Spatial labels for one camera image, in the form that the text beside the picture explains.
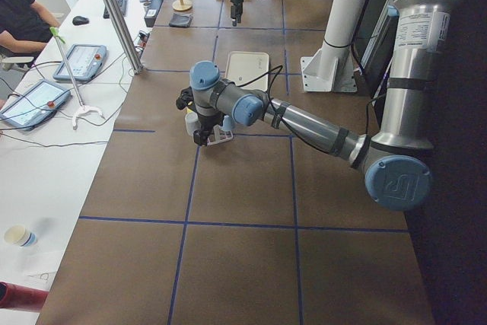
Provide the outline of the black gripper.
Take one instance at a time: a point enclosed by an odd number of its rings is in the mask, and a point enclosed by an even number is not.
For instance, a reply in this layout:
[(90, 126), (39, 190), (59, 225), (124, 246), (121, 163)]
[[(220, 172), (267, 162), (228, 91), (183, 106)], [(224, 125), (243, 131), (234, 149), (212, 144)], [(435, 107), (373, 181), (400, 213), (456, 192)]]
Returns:
[(222, 142), (222, 135), (219, 130), (215, 132), (215, 127), (222, 125), (224, 115), (216, 113), (212, 116), (205, 116), (198, 113), (197, 116), (200, 127), (193, 132), (193, 141), (199, 146)]
[(231, 0), (231, 23), (233, 27), (241, 23), (243, 14), (243, 0)]

